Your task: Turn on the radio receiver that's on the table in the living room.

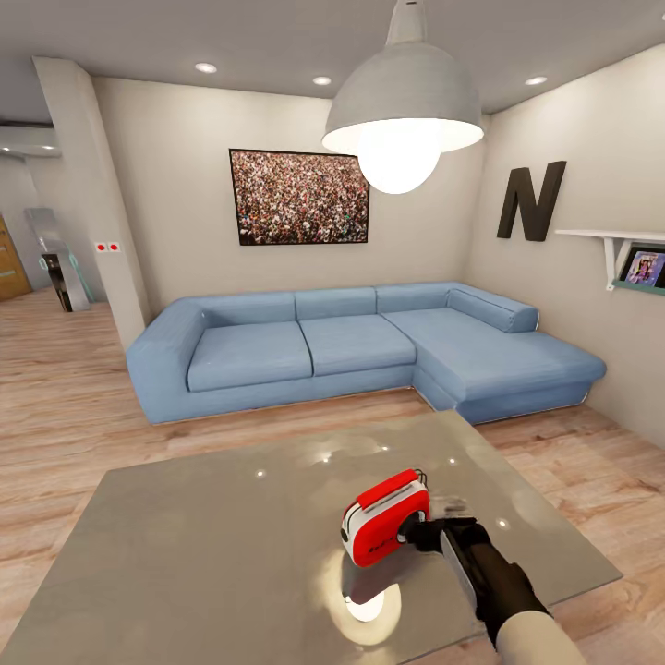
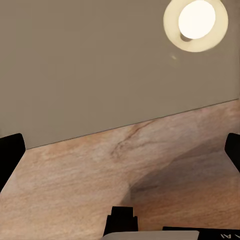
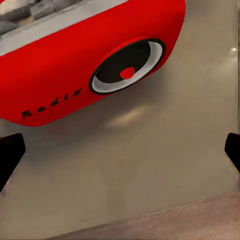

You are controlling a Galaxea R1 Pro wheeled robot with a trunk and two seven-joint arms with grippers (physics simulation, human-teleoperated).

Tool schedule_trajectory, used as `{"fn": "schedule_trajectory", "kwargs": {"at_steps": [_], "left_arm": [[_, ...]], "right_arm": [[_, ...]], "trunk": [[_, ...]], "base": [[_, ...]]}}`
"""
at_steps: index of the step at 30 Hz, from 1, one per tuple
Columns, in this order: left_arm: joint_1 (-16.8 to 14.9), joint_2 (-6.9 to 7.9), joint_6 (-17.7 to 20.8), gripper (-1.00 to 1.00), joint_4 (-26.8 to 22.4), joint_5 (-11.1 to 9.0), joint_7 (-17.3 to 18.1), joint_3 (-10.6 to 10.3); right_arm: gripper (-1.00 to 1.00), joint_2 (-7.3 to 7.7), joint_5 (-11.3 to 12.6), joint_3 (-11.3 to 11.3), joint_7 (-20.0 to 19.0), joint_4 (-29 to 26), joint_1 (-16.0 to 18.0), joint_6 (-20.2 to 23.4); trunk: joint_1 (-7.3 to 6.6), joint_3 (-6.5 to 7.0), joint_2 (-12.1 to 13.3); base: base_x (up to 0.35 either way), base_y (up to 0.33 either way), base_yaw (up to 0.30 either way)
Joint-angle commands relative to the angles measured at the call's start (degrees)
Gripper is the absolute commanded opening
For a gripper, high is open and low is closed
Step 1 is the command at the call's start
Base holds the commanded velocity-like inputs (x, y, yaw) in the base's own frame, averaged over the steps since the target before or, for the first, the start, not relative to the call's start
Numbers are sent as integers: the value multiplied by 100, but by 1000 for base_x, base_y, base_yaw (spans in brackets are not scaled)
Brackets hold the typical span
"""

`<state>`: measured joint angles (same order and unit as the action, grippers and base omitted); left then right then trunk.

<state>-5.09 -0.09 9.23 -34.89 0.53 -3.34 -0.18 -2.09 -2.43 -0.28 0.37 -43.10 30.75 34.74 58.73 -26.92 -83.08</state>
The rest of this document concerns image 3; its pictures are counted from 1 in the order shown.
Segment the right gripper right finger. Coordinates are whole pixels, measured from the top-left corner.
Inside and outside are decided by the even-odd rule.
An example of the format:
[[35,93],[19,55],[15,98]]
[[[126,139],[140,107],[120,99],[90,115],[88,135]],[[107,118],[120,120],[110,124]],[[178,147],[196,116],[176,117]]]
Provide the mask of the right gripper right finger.
[[240,134],[229,133],[224,150],[240,172]]

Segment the radio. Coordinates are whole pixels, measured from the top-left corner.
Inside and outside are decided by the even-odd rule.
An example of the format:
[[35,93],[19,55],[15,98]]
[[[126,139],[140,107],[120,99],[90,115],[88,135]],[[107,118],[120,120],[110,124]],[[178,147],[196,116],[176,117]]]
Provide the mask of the radio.
[[156,72],[186,0],[0,0],[0,118],[54,122]]

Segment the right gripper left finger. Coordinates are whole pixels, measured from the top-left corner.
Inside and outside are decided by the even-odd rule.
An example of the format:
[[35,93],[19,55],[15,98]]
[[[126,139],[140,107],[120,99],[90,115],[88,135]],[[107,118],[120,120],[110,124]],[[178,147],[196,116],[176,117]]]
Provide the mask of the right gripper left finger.
[[26,152],[21,133],[0,138],[0,192]]

